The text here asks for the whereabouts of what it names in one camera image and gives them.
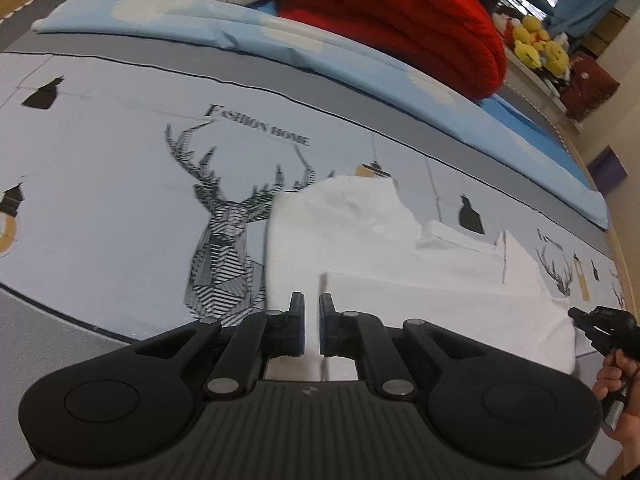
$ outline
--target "human hand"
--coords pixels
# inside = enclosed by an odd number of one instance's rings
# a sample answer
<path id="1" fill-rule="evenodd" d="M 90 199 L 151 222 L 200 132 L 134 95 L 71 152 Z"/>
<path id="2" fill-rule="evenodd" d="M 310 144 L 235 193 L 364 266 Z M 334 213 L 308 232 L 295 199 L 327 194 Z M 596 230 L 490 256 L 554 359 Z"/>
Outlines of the human hand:
<path id="1" fill-rule="evenodd" d="M 627 442 L 640 442 L 640 363 L 626 357 L 620 349 L 609 354 L 602 362 L 602 368 L 596 375 L 596 383 L 591 389 L 598 400 L 604 399 L 609 392 L 622 388 L 623 377 L 630 381 L 626 393 L 628 402 L 615 431 L 608 431 L 607 436 L 625 445 Z"/>

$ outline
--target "ribbed black surface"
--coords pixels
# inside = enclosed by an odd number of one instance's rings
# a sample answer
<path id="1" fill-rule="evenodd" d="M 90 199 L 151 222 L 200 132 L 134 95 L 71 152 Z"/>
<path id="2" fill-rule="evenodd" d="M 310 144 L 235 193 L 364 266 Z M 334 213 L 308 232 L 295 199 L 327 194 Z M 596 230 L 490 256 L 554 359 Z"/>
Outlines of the ribbed black surface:
<path id="1" fill-rule="evenodd" d="M 574 462 L 517 472 L 449 449 L 404 402 L 364 383 L 258 382 L 240 400 L 214 402 L 175 446 L 144 462 L 79 470 L 40 461 L 23 480 L 596 479 Z"/>

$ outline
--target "light blue blanket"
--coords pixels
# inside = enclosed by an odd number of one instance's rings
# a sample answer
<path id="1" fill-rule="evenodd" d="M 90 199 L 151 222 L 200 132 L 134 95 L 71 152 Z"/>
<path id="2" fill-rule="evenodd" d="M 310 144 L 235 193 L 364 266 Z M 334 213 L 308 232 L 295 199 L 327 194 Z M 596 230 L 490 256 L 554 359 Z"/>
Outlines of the light blue blanket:
<path id="1" fill-rule="evenodd" d="M 507 110 L 505 116 L 504 106 L 485 106 L 502 116 L 500 122 L 430 76 L 337 34 L 210 0 L 67 0 L 33 28 L 204 44 L 313 70 L 407 111 L 520 172 L 597 225 L 609 225 L 604 198 L 577 178 L 575 162 L 561 156 L 559 145 L 553 156 L 543 153 L 533 145 L 534 132 L 526 139 L 505 126 L 516 115 Z M 525 126 L 519 121 L 514 129 Z"/>

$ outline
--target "person's wrist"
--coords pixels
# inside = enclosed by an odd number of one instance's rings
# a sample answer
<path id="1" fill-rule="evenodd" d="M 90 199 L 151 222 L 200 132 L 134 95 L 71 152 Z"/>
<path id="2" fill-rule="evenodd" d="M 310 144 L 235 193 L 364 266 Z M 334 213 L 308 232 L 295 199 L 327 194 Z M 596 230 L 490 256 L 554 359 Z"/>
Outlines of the person's wrist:
<path id="1" fill-rule="evenodd" d="M 640 466 L 640 435 L 621 440 L 623 474 L 628 475 Z"/>

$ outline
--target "folded red quilt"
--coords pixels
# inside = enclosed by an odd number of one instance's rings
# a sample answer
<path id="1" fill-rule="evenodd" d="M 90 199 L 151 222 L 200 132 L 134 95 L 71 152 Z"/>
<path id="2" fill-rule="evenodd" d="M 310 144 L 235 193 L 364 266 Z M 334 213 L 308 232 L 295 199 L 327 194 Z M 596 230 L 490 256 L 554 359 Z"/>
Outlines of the folded red quilt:
<path id="1" fill-rule="evenodd" d="M 502 40 L 478 0 L 284 0 L 284 18 L 397 57 L 477 100 L 502 83 Z"/>

